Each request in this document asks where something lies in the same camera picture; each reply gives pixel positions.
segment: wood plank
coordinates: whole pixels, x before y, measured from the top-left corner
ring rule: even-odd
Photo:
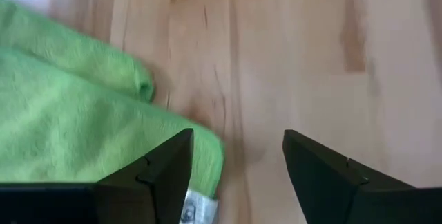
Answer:
[[[362,72],[365,70],[365,30],[362,0],[345,0],[345,20],[341,40],[344,48],[345,70]]]
[[[343,6],[344,0],[331,2]],[[325,21],[322,39],[310,39],[314,34],[299,31],[308,21],[320,21],[320,13],[328,10],[327,15],[338,16],[334,11],[343,8],[319,5],[324,8],[307,11],[311,15],[306,16],[305,4],[236,0],[240,111],[252,223],[305,223],[282,154],[285,129],[300,131],[369,166],[383,166],[369,78],[344,71],[339,28],[325,26],[335,24]],[[323,53],[303,48],[321,44],[327,44]]]
[[[437,49],[437,66],[439,73],[442,71],[442,7],[440,2],[442,0],[427,0],[428,8],[430,10],[432,34]]]
[[[426,0],[364,0],[367,57],[380,99],[385,172],[417,187],[442,185],[442,102]]]
[[[50,16],[105,42],[111,37],[113,0],[51,0]]]
[[[219,223],[250,223],[243,170],[238,92],[232,61],[230,0],[172,0],[166,107],[218,134],[225,162]]]
[[[166,105],[169,0],[114,0],[111,44],[141,60],[155,81],[155,102]]]

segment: wooden floor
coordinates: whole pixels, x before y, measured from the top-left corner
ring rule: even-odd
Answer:
[[[134,55],[156,104],[224,140],[220,223],[305,223],[285,129],[442,185],[438,0],[15,1]]]

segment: green towel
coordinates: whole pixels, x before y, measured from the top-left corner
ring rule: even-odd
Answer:
[[[0,0],[0,181],[97,181],[191,127],[189,187],[213,196],[219,138],[152,94],[131,56]]]

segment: green microfiber cloth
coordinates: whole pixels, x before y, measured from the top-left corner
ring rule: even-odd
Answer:
[[[189,187],[213,196],[219,138],[152,94],[131,56],[0,0],[0,181],[97,181],[190,127]]]

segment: light wood surface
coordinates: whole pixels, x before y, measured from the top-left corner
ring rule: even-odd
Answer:
[[[15,1],[134,55],[155,104],[224,140],[221,224],[305,223],[284,129],[442,185],[438,0]]]

